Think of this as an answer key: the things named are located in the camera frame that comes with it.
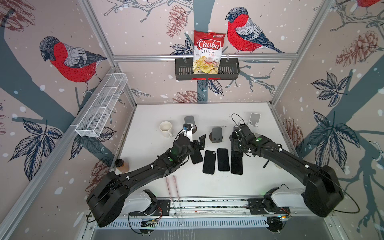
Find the large black reflective phone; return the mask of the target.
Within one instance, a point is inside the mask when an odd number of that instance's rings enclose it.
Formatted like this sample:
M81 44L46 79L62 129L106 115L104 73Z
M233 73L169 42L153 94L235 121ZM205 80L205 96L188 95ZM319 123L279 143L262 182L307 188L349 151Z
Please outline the large black reflective phone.
M205 156L204 156L203 173L208 175L214 175L215 166L216 166L216 152L206 150Z

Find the purple-edged black phone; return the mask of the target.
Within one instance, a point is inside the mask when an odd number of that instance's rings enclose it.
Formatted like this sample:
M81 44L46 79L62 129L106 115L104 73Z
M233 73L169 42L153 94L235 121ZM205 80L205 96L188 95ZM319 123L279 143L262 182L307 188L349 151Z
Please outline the purple-edged black phone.
M201 151L199 149L194 150L194 153L191 155L191 160L194 165L204 161Z

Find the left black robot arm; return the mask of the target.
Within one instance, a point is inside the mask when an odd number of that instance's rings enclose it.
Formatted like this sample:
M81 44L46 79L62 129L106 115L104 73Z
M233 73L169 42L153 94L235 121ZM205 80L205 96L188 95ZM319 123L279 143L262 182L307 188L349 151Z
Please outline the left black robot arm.
M187 157L205 147L206 135L199 140L180 136L158 158L135 171L116 175L109 172L98 183L87 198L87 204L99 227L112 223L121 213L126 198L146 184L164 178L180 168Z

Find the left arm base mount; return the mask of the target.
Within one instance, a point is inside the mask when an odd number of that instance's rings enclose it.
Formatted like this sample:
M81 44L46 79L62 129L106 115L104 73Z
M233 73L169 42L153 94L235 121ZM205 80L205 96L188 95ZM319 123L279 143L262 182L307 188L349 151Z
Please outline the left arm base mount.
M171 200L159 200L150 190L143 190L139 194L128 198L128 215L130 217L169 216Z

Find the tall black phone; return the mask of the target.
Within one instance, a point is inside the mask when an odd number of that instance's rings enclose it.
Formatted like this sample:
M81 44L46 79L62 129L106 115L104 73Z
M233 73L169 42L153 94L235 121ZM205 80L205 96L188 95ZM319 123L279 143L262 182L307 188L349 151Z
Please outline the tall black phone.
M243 158L243 152L231 151L231 158Z

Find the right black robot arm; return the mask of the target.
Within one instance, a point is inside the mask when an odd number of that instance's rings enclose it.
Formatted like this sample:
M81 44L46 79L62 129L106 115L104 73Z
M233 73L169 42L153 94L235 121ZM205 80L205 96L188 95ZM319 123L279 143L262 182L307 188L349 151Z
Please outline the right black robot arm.
M344 199L336 172L329 166L319 167L284 150L263 135L255 135L247 125L234 127L231 155L252 154L273 162L303 184L301 189L272 188L264 194L263 207L274 214L283 208L306 208L318 217L327 217Z

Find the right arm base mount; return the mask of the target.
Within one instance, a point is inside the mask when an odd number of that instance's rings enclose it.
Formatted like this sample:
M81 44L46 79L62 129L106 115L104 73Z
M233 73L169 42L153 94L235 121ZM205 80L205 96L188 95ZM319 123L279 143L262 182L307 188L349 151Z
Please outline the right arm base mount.
M279 188L272 188L262 198L248 199L248 206L251 215L290 215L288 207L278 207L272 200L272 193Z

